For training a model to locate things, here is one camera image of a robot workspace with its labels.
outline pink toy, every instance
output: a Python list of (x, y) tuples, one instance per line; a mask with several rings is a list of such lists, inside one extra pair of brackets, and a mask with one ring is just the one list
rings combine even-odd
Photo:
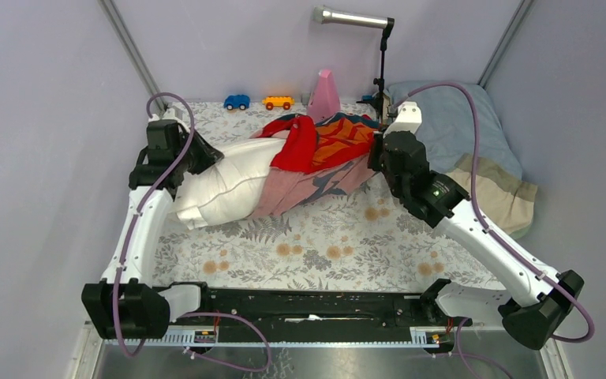
[(308, 103), (308, 116), (317, 124), (338, 112), (340, 112), (340, 97), (335, 87), (333, 73), (329, 69), (323, 69), (320, 71), (320, 80), (317, 82), (315, 92), (312, 93)]

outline blue toy car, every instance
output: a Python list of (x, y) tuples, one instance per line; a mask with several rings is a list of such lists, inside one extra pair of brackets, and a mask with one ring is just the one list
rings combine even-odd
[(235, 108), (240, 108), (244, 111), (249, 108), (249, 96), (231, 95), (224, 100), (224, 107), (229, 111)]

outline beige blanket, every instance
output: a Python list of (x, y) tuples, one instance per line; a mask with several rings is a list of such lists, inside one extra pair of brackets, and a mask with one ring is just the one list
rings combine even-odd
[[(473, 157), (465, 154), (448, 172), (459, 185), (470, 192), (470, 170)], [(512, 238), (521, 238), (533, 222), (533, 203), (537, 186), (508, 174), (487, 158), (477, 166), (477, 202), (489, 218)]]

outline blue pillow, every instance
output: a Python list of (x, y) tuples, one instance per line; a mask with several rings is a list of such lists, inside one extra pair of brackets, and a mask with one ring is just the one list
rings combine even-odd
[[(404, 81), (388, 86), (391, 103), (405, 99), (408, 92), (434, 81)], [(468, 90), (480, 123), (480, 156), (498, 163), (505, 171), (522, 178), (522, 166), (507, 145), (503, 128), (488, 93), (479, 85), (459, 83)], [(454, 169), (464, 153), (473, 153), (473, 116), (466, 97), (456, 88), (430, 88), (412, 96), (421, 109), (422, 123), (417, 139), (426, 146), (431, 169), (446, 173)]]

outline toy car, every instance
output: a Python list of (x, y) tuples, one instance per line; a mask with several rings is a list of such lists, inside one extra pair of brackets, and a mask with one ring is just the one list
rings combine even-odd
[(224, 100), (224, 107), (229, 111), (234, 108), (240, 108), (243, 111), (249, 108), (249, 96), (247, 95), (231, 95)]
[(269, 96), (262, 101), (269, 111), (274, 107), (289, 109), (294, 104), (294, 99), (289, 96)]

